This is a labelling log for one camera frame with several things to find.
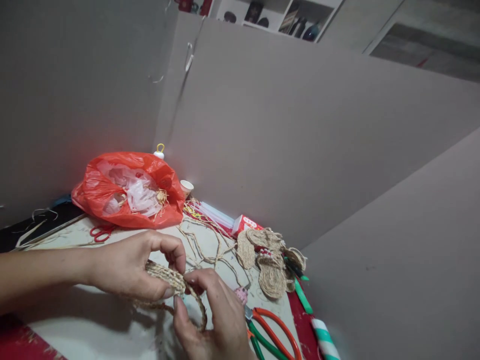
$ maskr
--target white table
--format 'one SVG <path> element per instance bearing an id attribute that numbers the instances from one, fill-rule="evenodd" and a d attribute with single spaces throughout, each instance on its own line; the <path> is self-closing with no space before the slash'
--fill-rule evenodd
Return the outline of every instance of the white table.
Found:
<path id="1" fill-rule="evenodd" d="M 89 232 L 97 223 L 86 217 L 50 236 L 37 249 L 50 249 L 92 241 Z M 182 229 L 196 234 L 198 242 L 206 256 L 214 257 L 218 241 L 212 230 L 184 221 Z M 115 230 L 108 243 L 117 242 L 142 230 Z M 195 258 L 187 240 L 175 226 L 162 229 L 161 232 L 179 237 L 183 241 L 186 253 Z M 153 252 L 150 259 L 163 265 L 167 262 L 160 252 Z M 248 283 L 247 275 L 239 265 L 235 255 L 229 252 L 225 259 L 236 270 L 242 286 Z M 213 267 L 205 262 L 203 268 Z M 216 270 L 232 289 L 239 287 L 235 275 L 223 263 Z M 290 329 L 299 344 L 290 304 L 285 294 L 276 302 L 269 301 L 258 284 L 259 272 L 250 269 L 248 276 L 252 280 L 248 303 L 250 308 L 258 307 L 270 310 L 279 316 Z M 208 324 L 212 328 L 212 312 L 206 295 L 202 296 L 206 307 Z M 200 320 L 200 310 L 191 296 L 185 297 L 188 313 L 193 320 Z M 91 286 L 78 285 L 65 294 L 41 302 L 17 313 L 18 317 L 32 330 L 56 348 L 70 360 L 76 359 L 184 359 L 185 355 L 178 343 L 173 329 L 173 317 L 165 311 L 147 311 L 134 309 L 130 302 L 118 296 L 104 293 Z M 293 354 L 292 347 L 272 320 L 266 320 L 285 347 Z M 256 326 L 262 335 L 269 339 L 262 327 Z M 265 348 L 265 359 L 275 359 Z"/>

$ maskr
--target red scissors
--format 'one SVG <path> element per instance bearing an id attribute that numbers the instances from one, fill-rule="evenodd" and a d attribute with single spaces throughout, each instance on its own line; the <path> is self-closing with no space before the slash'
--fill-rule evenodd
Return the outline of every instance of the red scissors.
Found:
<path id="1" fill-rule="evenodd" d="M 117 227 L 117 225 L 98 225 L 93 227 L 90 230 L 90 236 L 93 237 L 93 240 L 96 243 L 104 243 L 112 235 L 112 231 Z"/>
<path id="2" fill-rule="evenodd" d="M 253 345 L 253 349 L 255 350 L 255 354 L 258 359 L 260 360 L 265 359 L 262 353 L 262 350 L 260 349 L 260 346 L 259 346 L 259 343 L 260 343 L 270 353 L 272 353 L 273 356 L 275 356 L 279 360 L 302 360 L 302 353 L 300 352 L 299 345 L 295 341 L 295 338 L 290 332 L 289 328 L 285 325 L 285 323 L 282 320 L 280 320 L 278 316 L 276 316 L 275 314 L 273 314 L 272 312 L 266 309 L 259 308 L 259 307 L 254 307 L 253 309 L 251 309 L 247 305 L 245 305 L 244 309 L 245 309 L 245 320 L 248 324 L 248 329 L 250 330 L 250 334 L 249 334 L 250 341 Z M 262 318 L 262 316 L 272 319 L 280 326 L 280 328 L 283 330 L 286 337 L 288 338 L 288 341 L 290 341 L 290 344 L 293 348 L 294 356 L 292 356 L 288 352 L 288 350 L 285 348 L 285 346 L 282 344 L 279 338 L 275 335 L 272 328 L 270 328 L 270 326 Z M 275 346 L 272 345 L 267 339 L 265 339 L 259 333 L 259 331 L 255 327 L 252 320 L 256 320 L 261 325 L 261 327 L 266 331 L 268 336 L 273 340 L 273 343 L 275 344 Z"/>

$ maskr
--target green and white striped object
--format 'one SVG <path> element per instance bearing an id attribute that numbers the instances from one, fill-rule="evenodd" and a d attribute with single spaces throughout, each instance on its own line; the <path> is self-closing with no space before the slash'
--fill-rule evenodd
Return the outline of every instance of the green and white striped object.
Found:
<path id="1" fill-rule="evenodd" d="M 327 326 L 322 320 L 316 318 L 311 319 L 311 325 L 315 330 L 318 346 L 325 360 L 340 360 L 339 352 L 330 337 Z"/>

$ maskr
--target box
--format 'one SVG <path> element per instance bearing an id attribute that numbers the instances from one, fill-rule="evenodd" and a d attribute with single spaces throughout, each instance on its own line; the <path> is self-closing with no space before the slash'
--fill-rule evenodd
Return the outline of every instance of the box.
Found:
<path id="1" fill-rule="evenodd" d="M 250 220 L 245 215 L 240 215 L 233 223 L 233 228 L 231 230 L 232 238 L 236 239 L 242 231 L 247 229 L 262 230 L 263 227 L 258 225 L 255 221 Z"/>

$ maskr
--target paper cup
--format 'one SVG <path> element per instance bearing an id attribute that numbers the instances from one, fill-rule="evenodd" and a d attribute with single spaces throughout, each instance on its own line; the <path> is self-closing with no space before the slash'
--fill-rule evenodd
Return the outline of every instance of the paper cup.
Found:
<path id="1" fill-rule="evenodd" d="M 183 191 L 183 195 L 185 195 L 185 199 L 189 197 L 190 193 L 194 189 L 194 186 L 187 180 L 180 181 L 180 187 Z"/>

